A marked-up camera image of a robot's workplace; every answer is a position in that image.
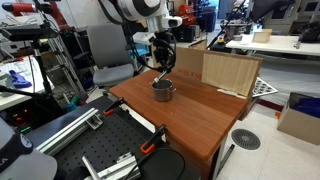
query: wooden panel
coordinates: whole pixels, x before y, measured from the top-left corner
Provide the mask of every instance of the wooden panel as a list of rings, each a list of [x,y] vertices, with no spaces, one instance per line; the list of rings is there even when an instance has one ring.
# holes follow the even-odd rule
[[[205,54],[202,82],[248,97],[260,65],[260,59]]]
[[[198,159],[208,160],[246,107],[247,100],[175,74],[173,99],[157,102],[150,82],[159,73],[148,71],[110,89],[156,127],[166,124],[168,135]]]

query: chair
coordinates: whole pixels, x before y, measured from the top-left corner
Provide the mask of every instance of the chair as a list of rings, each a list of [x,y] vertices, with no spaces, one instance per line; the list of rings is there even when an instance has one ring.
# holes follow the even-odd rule
[[[93,61],[99,68],[93,75],[96,85],[111,87],[133,77],[134,69],[121,26],[111,23],[90,26],[87,33]]]

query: metal pot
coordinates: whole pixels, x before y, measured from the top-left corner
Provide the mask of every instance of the metal pot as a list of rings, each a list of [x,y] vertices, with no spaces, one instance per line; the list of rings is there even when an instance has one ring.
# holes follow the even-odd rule
[[[169,101],[172,99],[172,94],[176,89],[173,89],[172,82],[169,79],[160,80],[152,83],[153,97],[160,102]]]

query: cardboard box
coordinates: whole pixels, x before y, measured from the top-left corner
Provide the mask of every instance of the cardboard box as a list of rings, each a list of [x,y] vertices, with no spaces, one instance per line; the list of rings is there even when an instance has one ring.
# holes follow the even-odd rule
[[[297,93],[290,94],[290,98],[282,110],[278,130],[309,143],[320,145],[320,118],[291,108],[299,99],[308,97]]]
[[[254,31],[252,42],[267,43],[270,41],[272,29],[257,29]]]

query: floor drain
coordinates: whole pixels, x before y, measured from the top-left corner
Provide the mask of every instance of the floor drain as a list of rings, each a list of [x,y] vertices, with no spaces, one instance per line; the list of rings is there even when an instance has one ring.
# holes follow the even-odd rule
[[[240,147],[255,150],[260,147],[258,136],[245,129],[236,129],[231,134],[232,140]]]

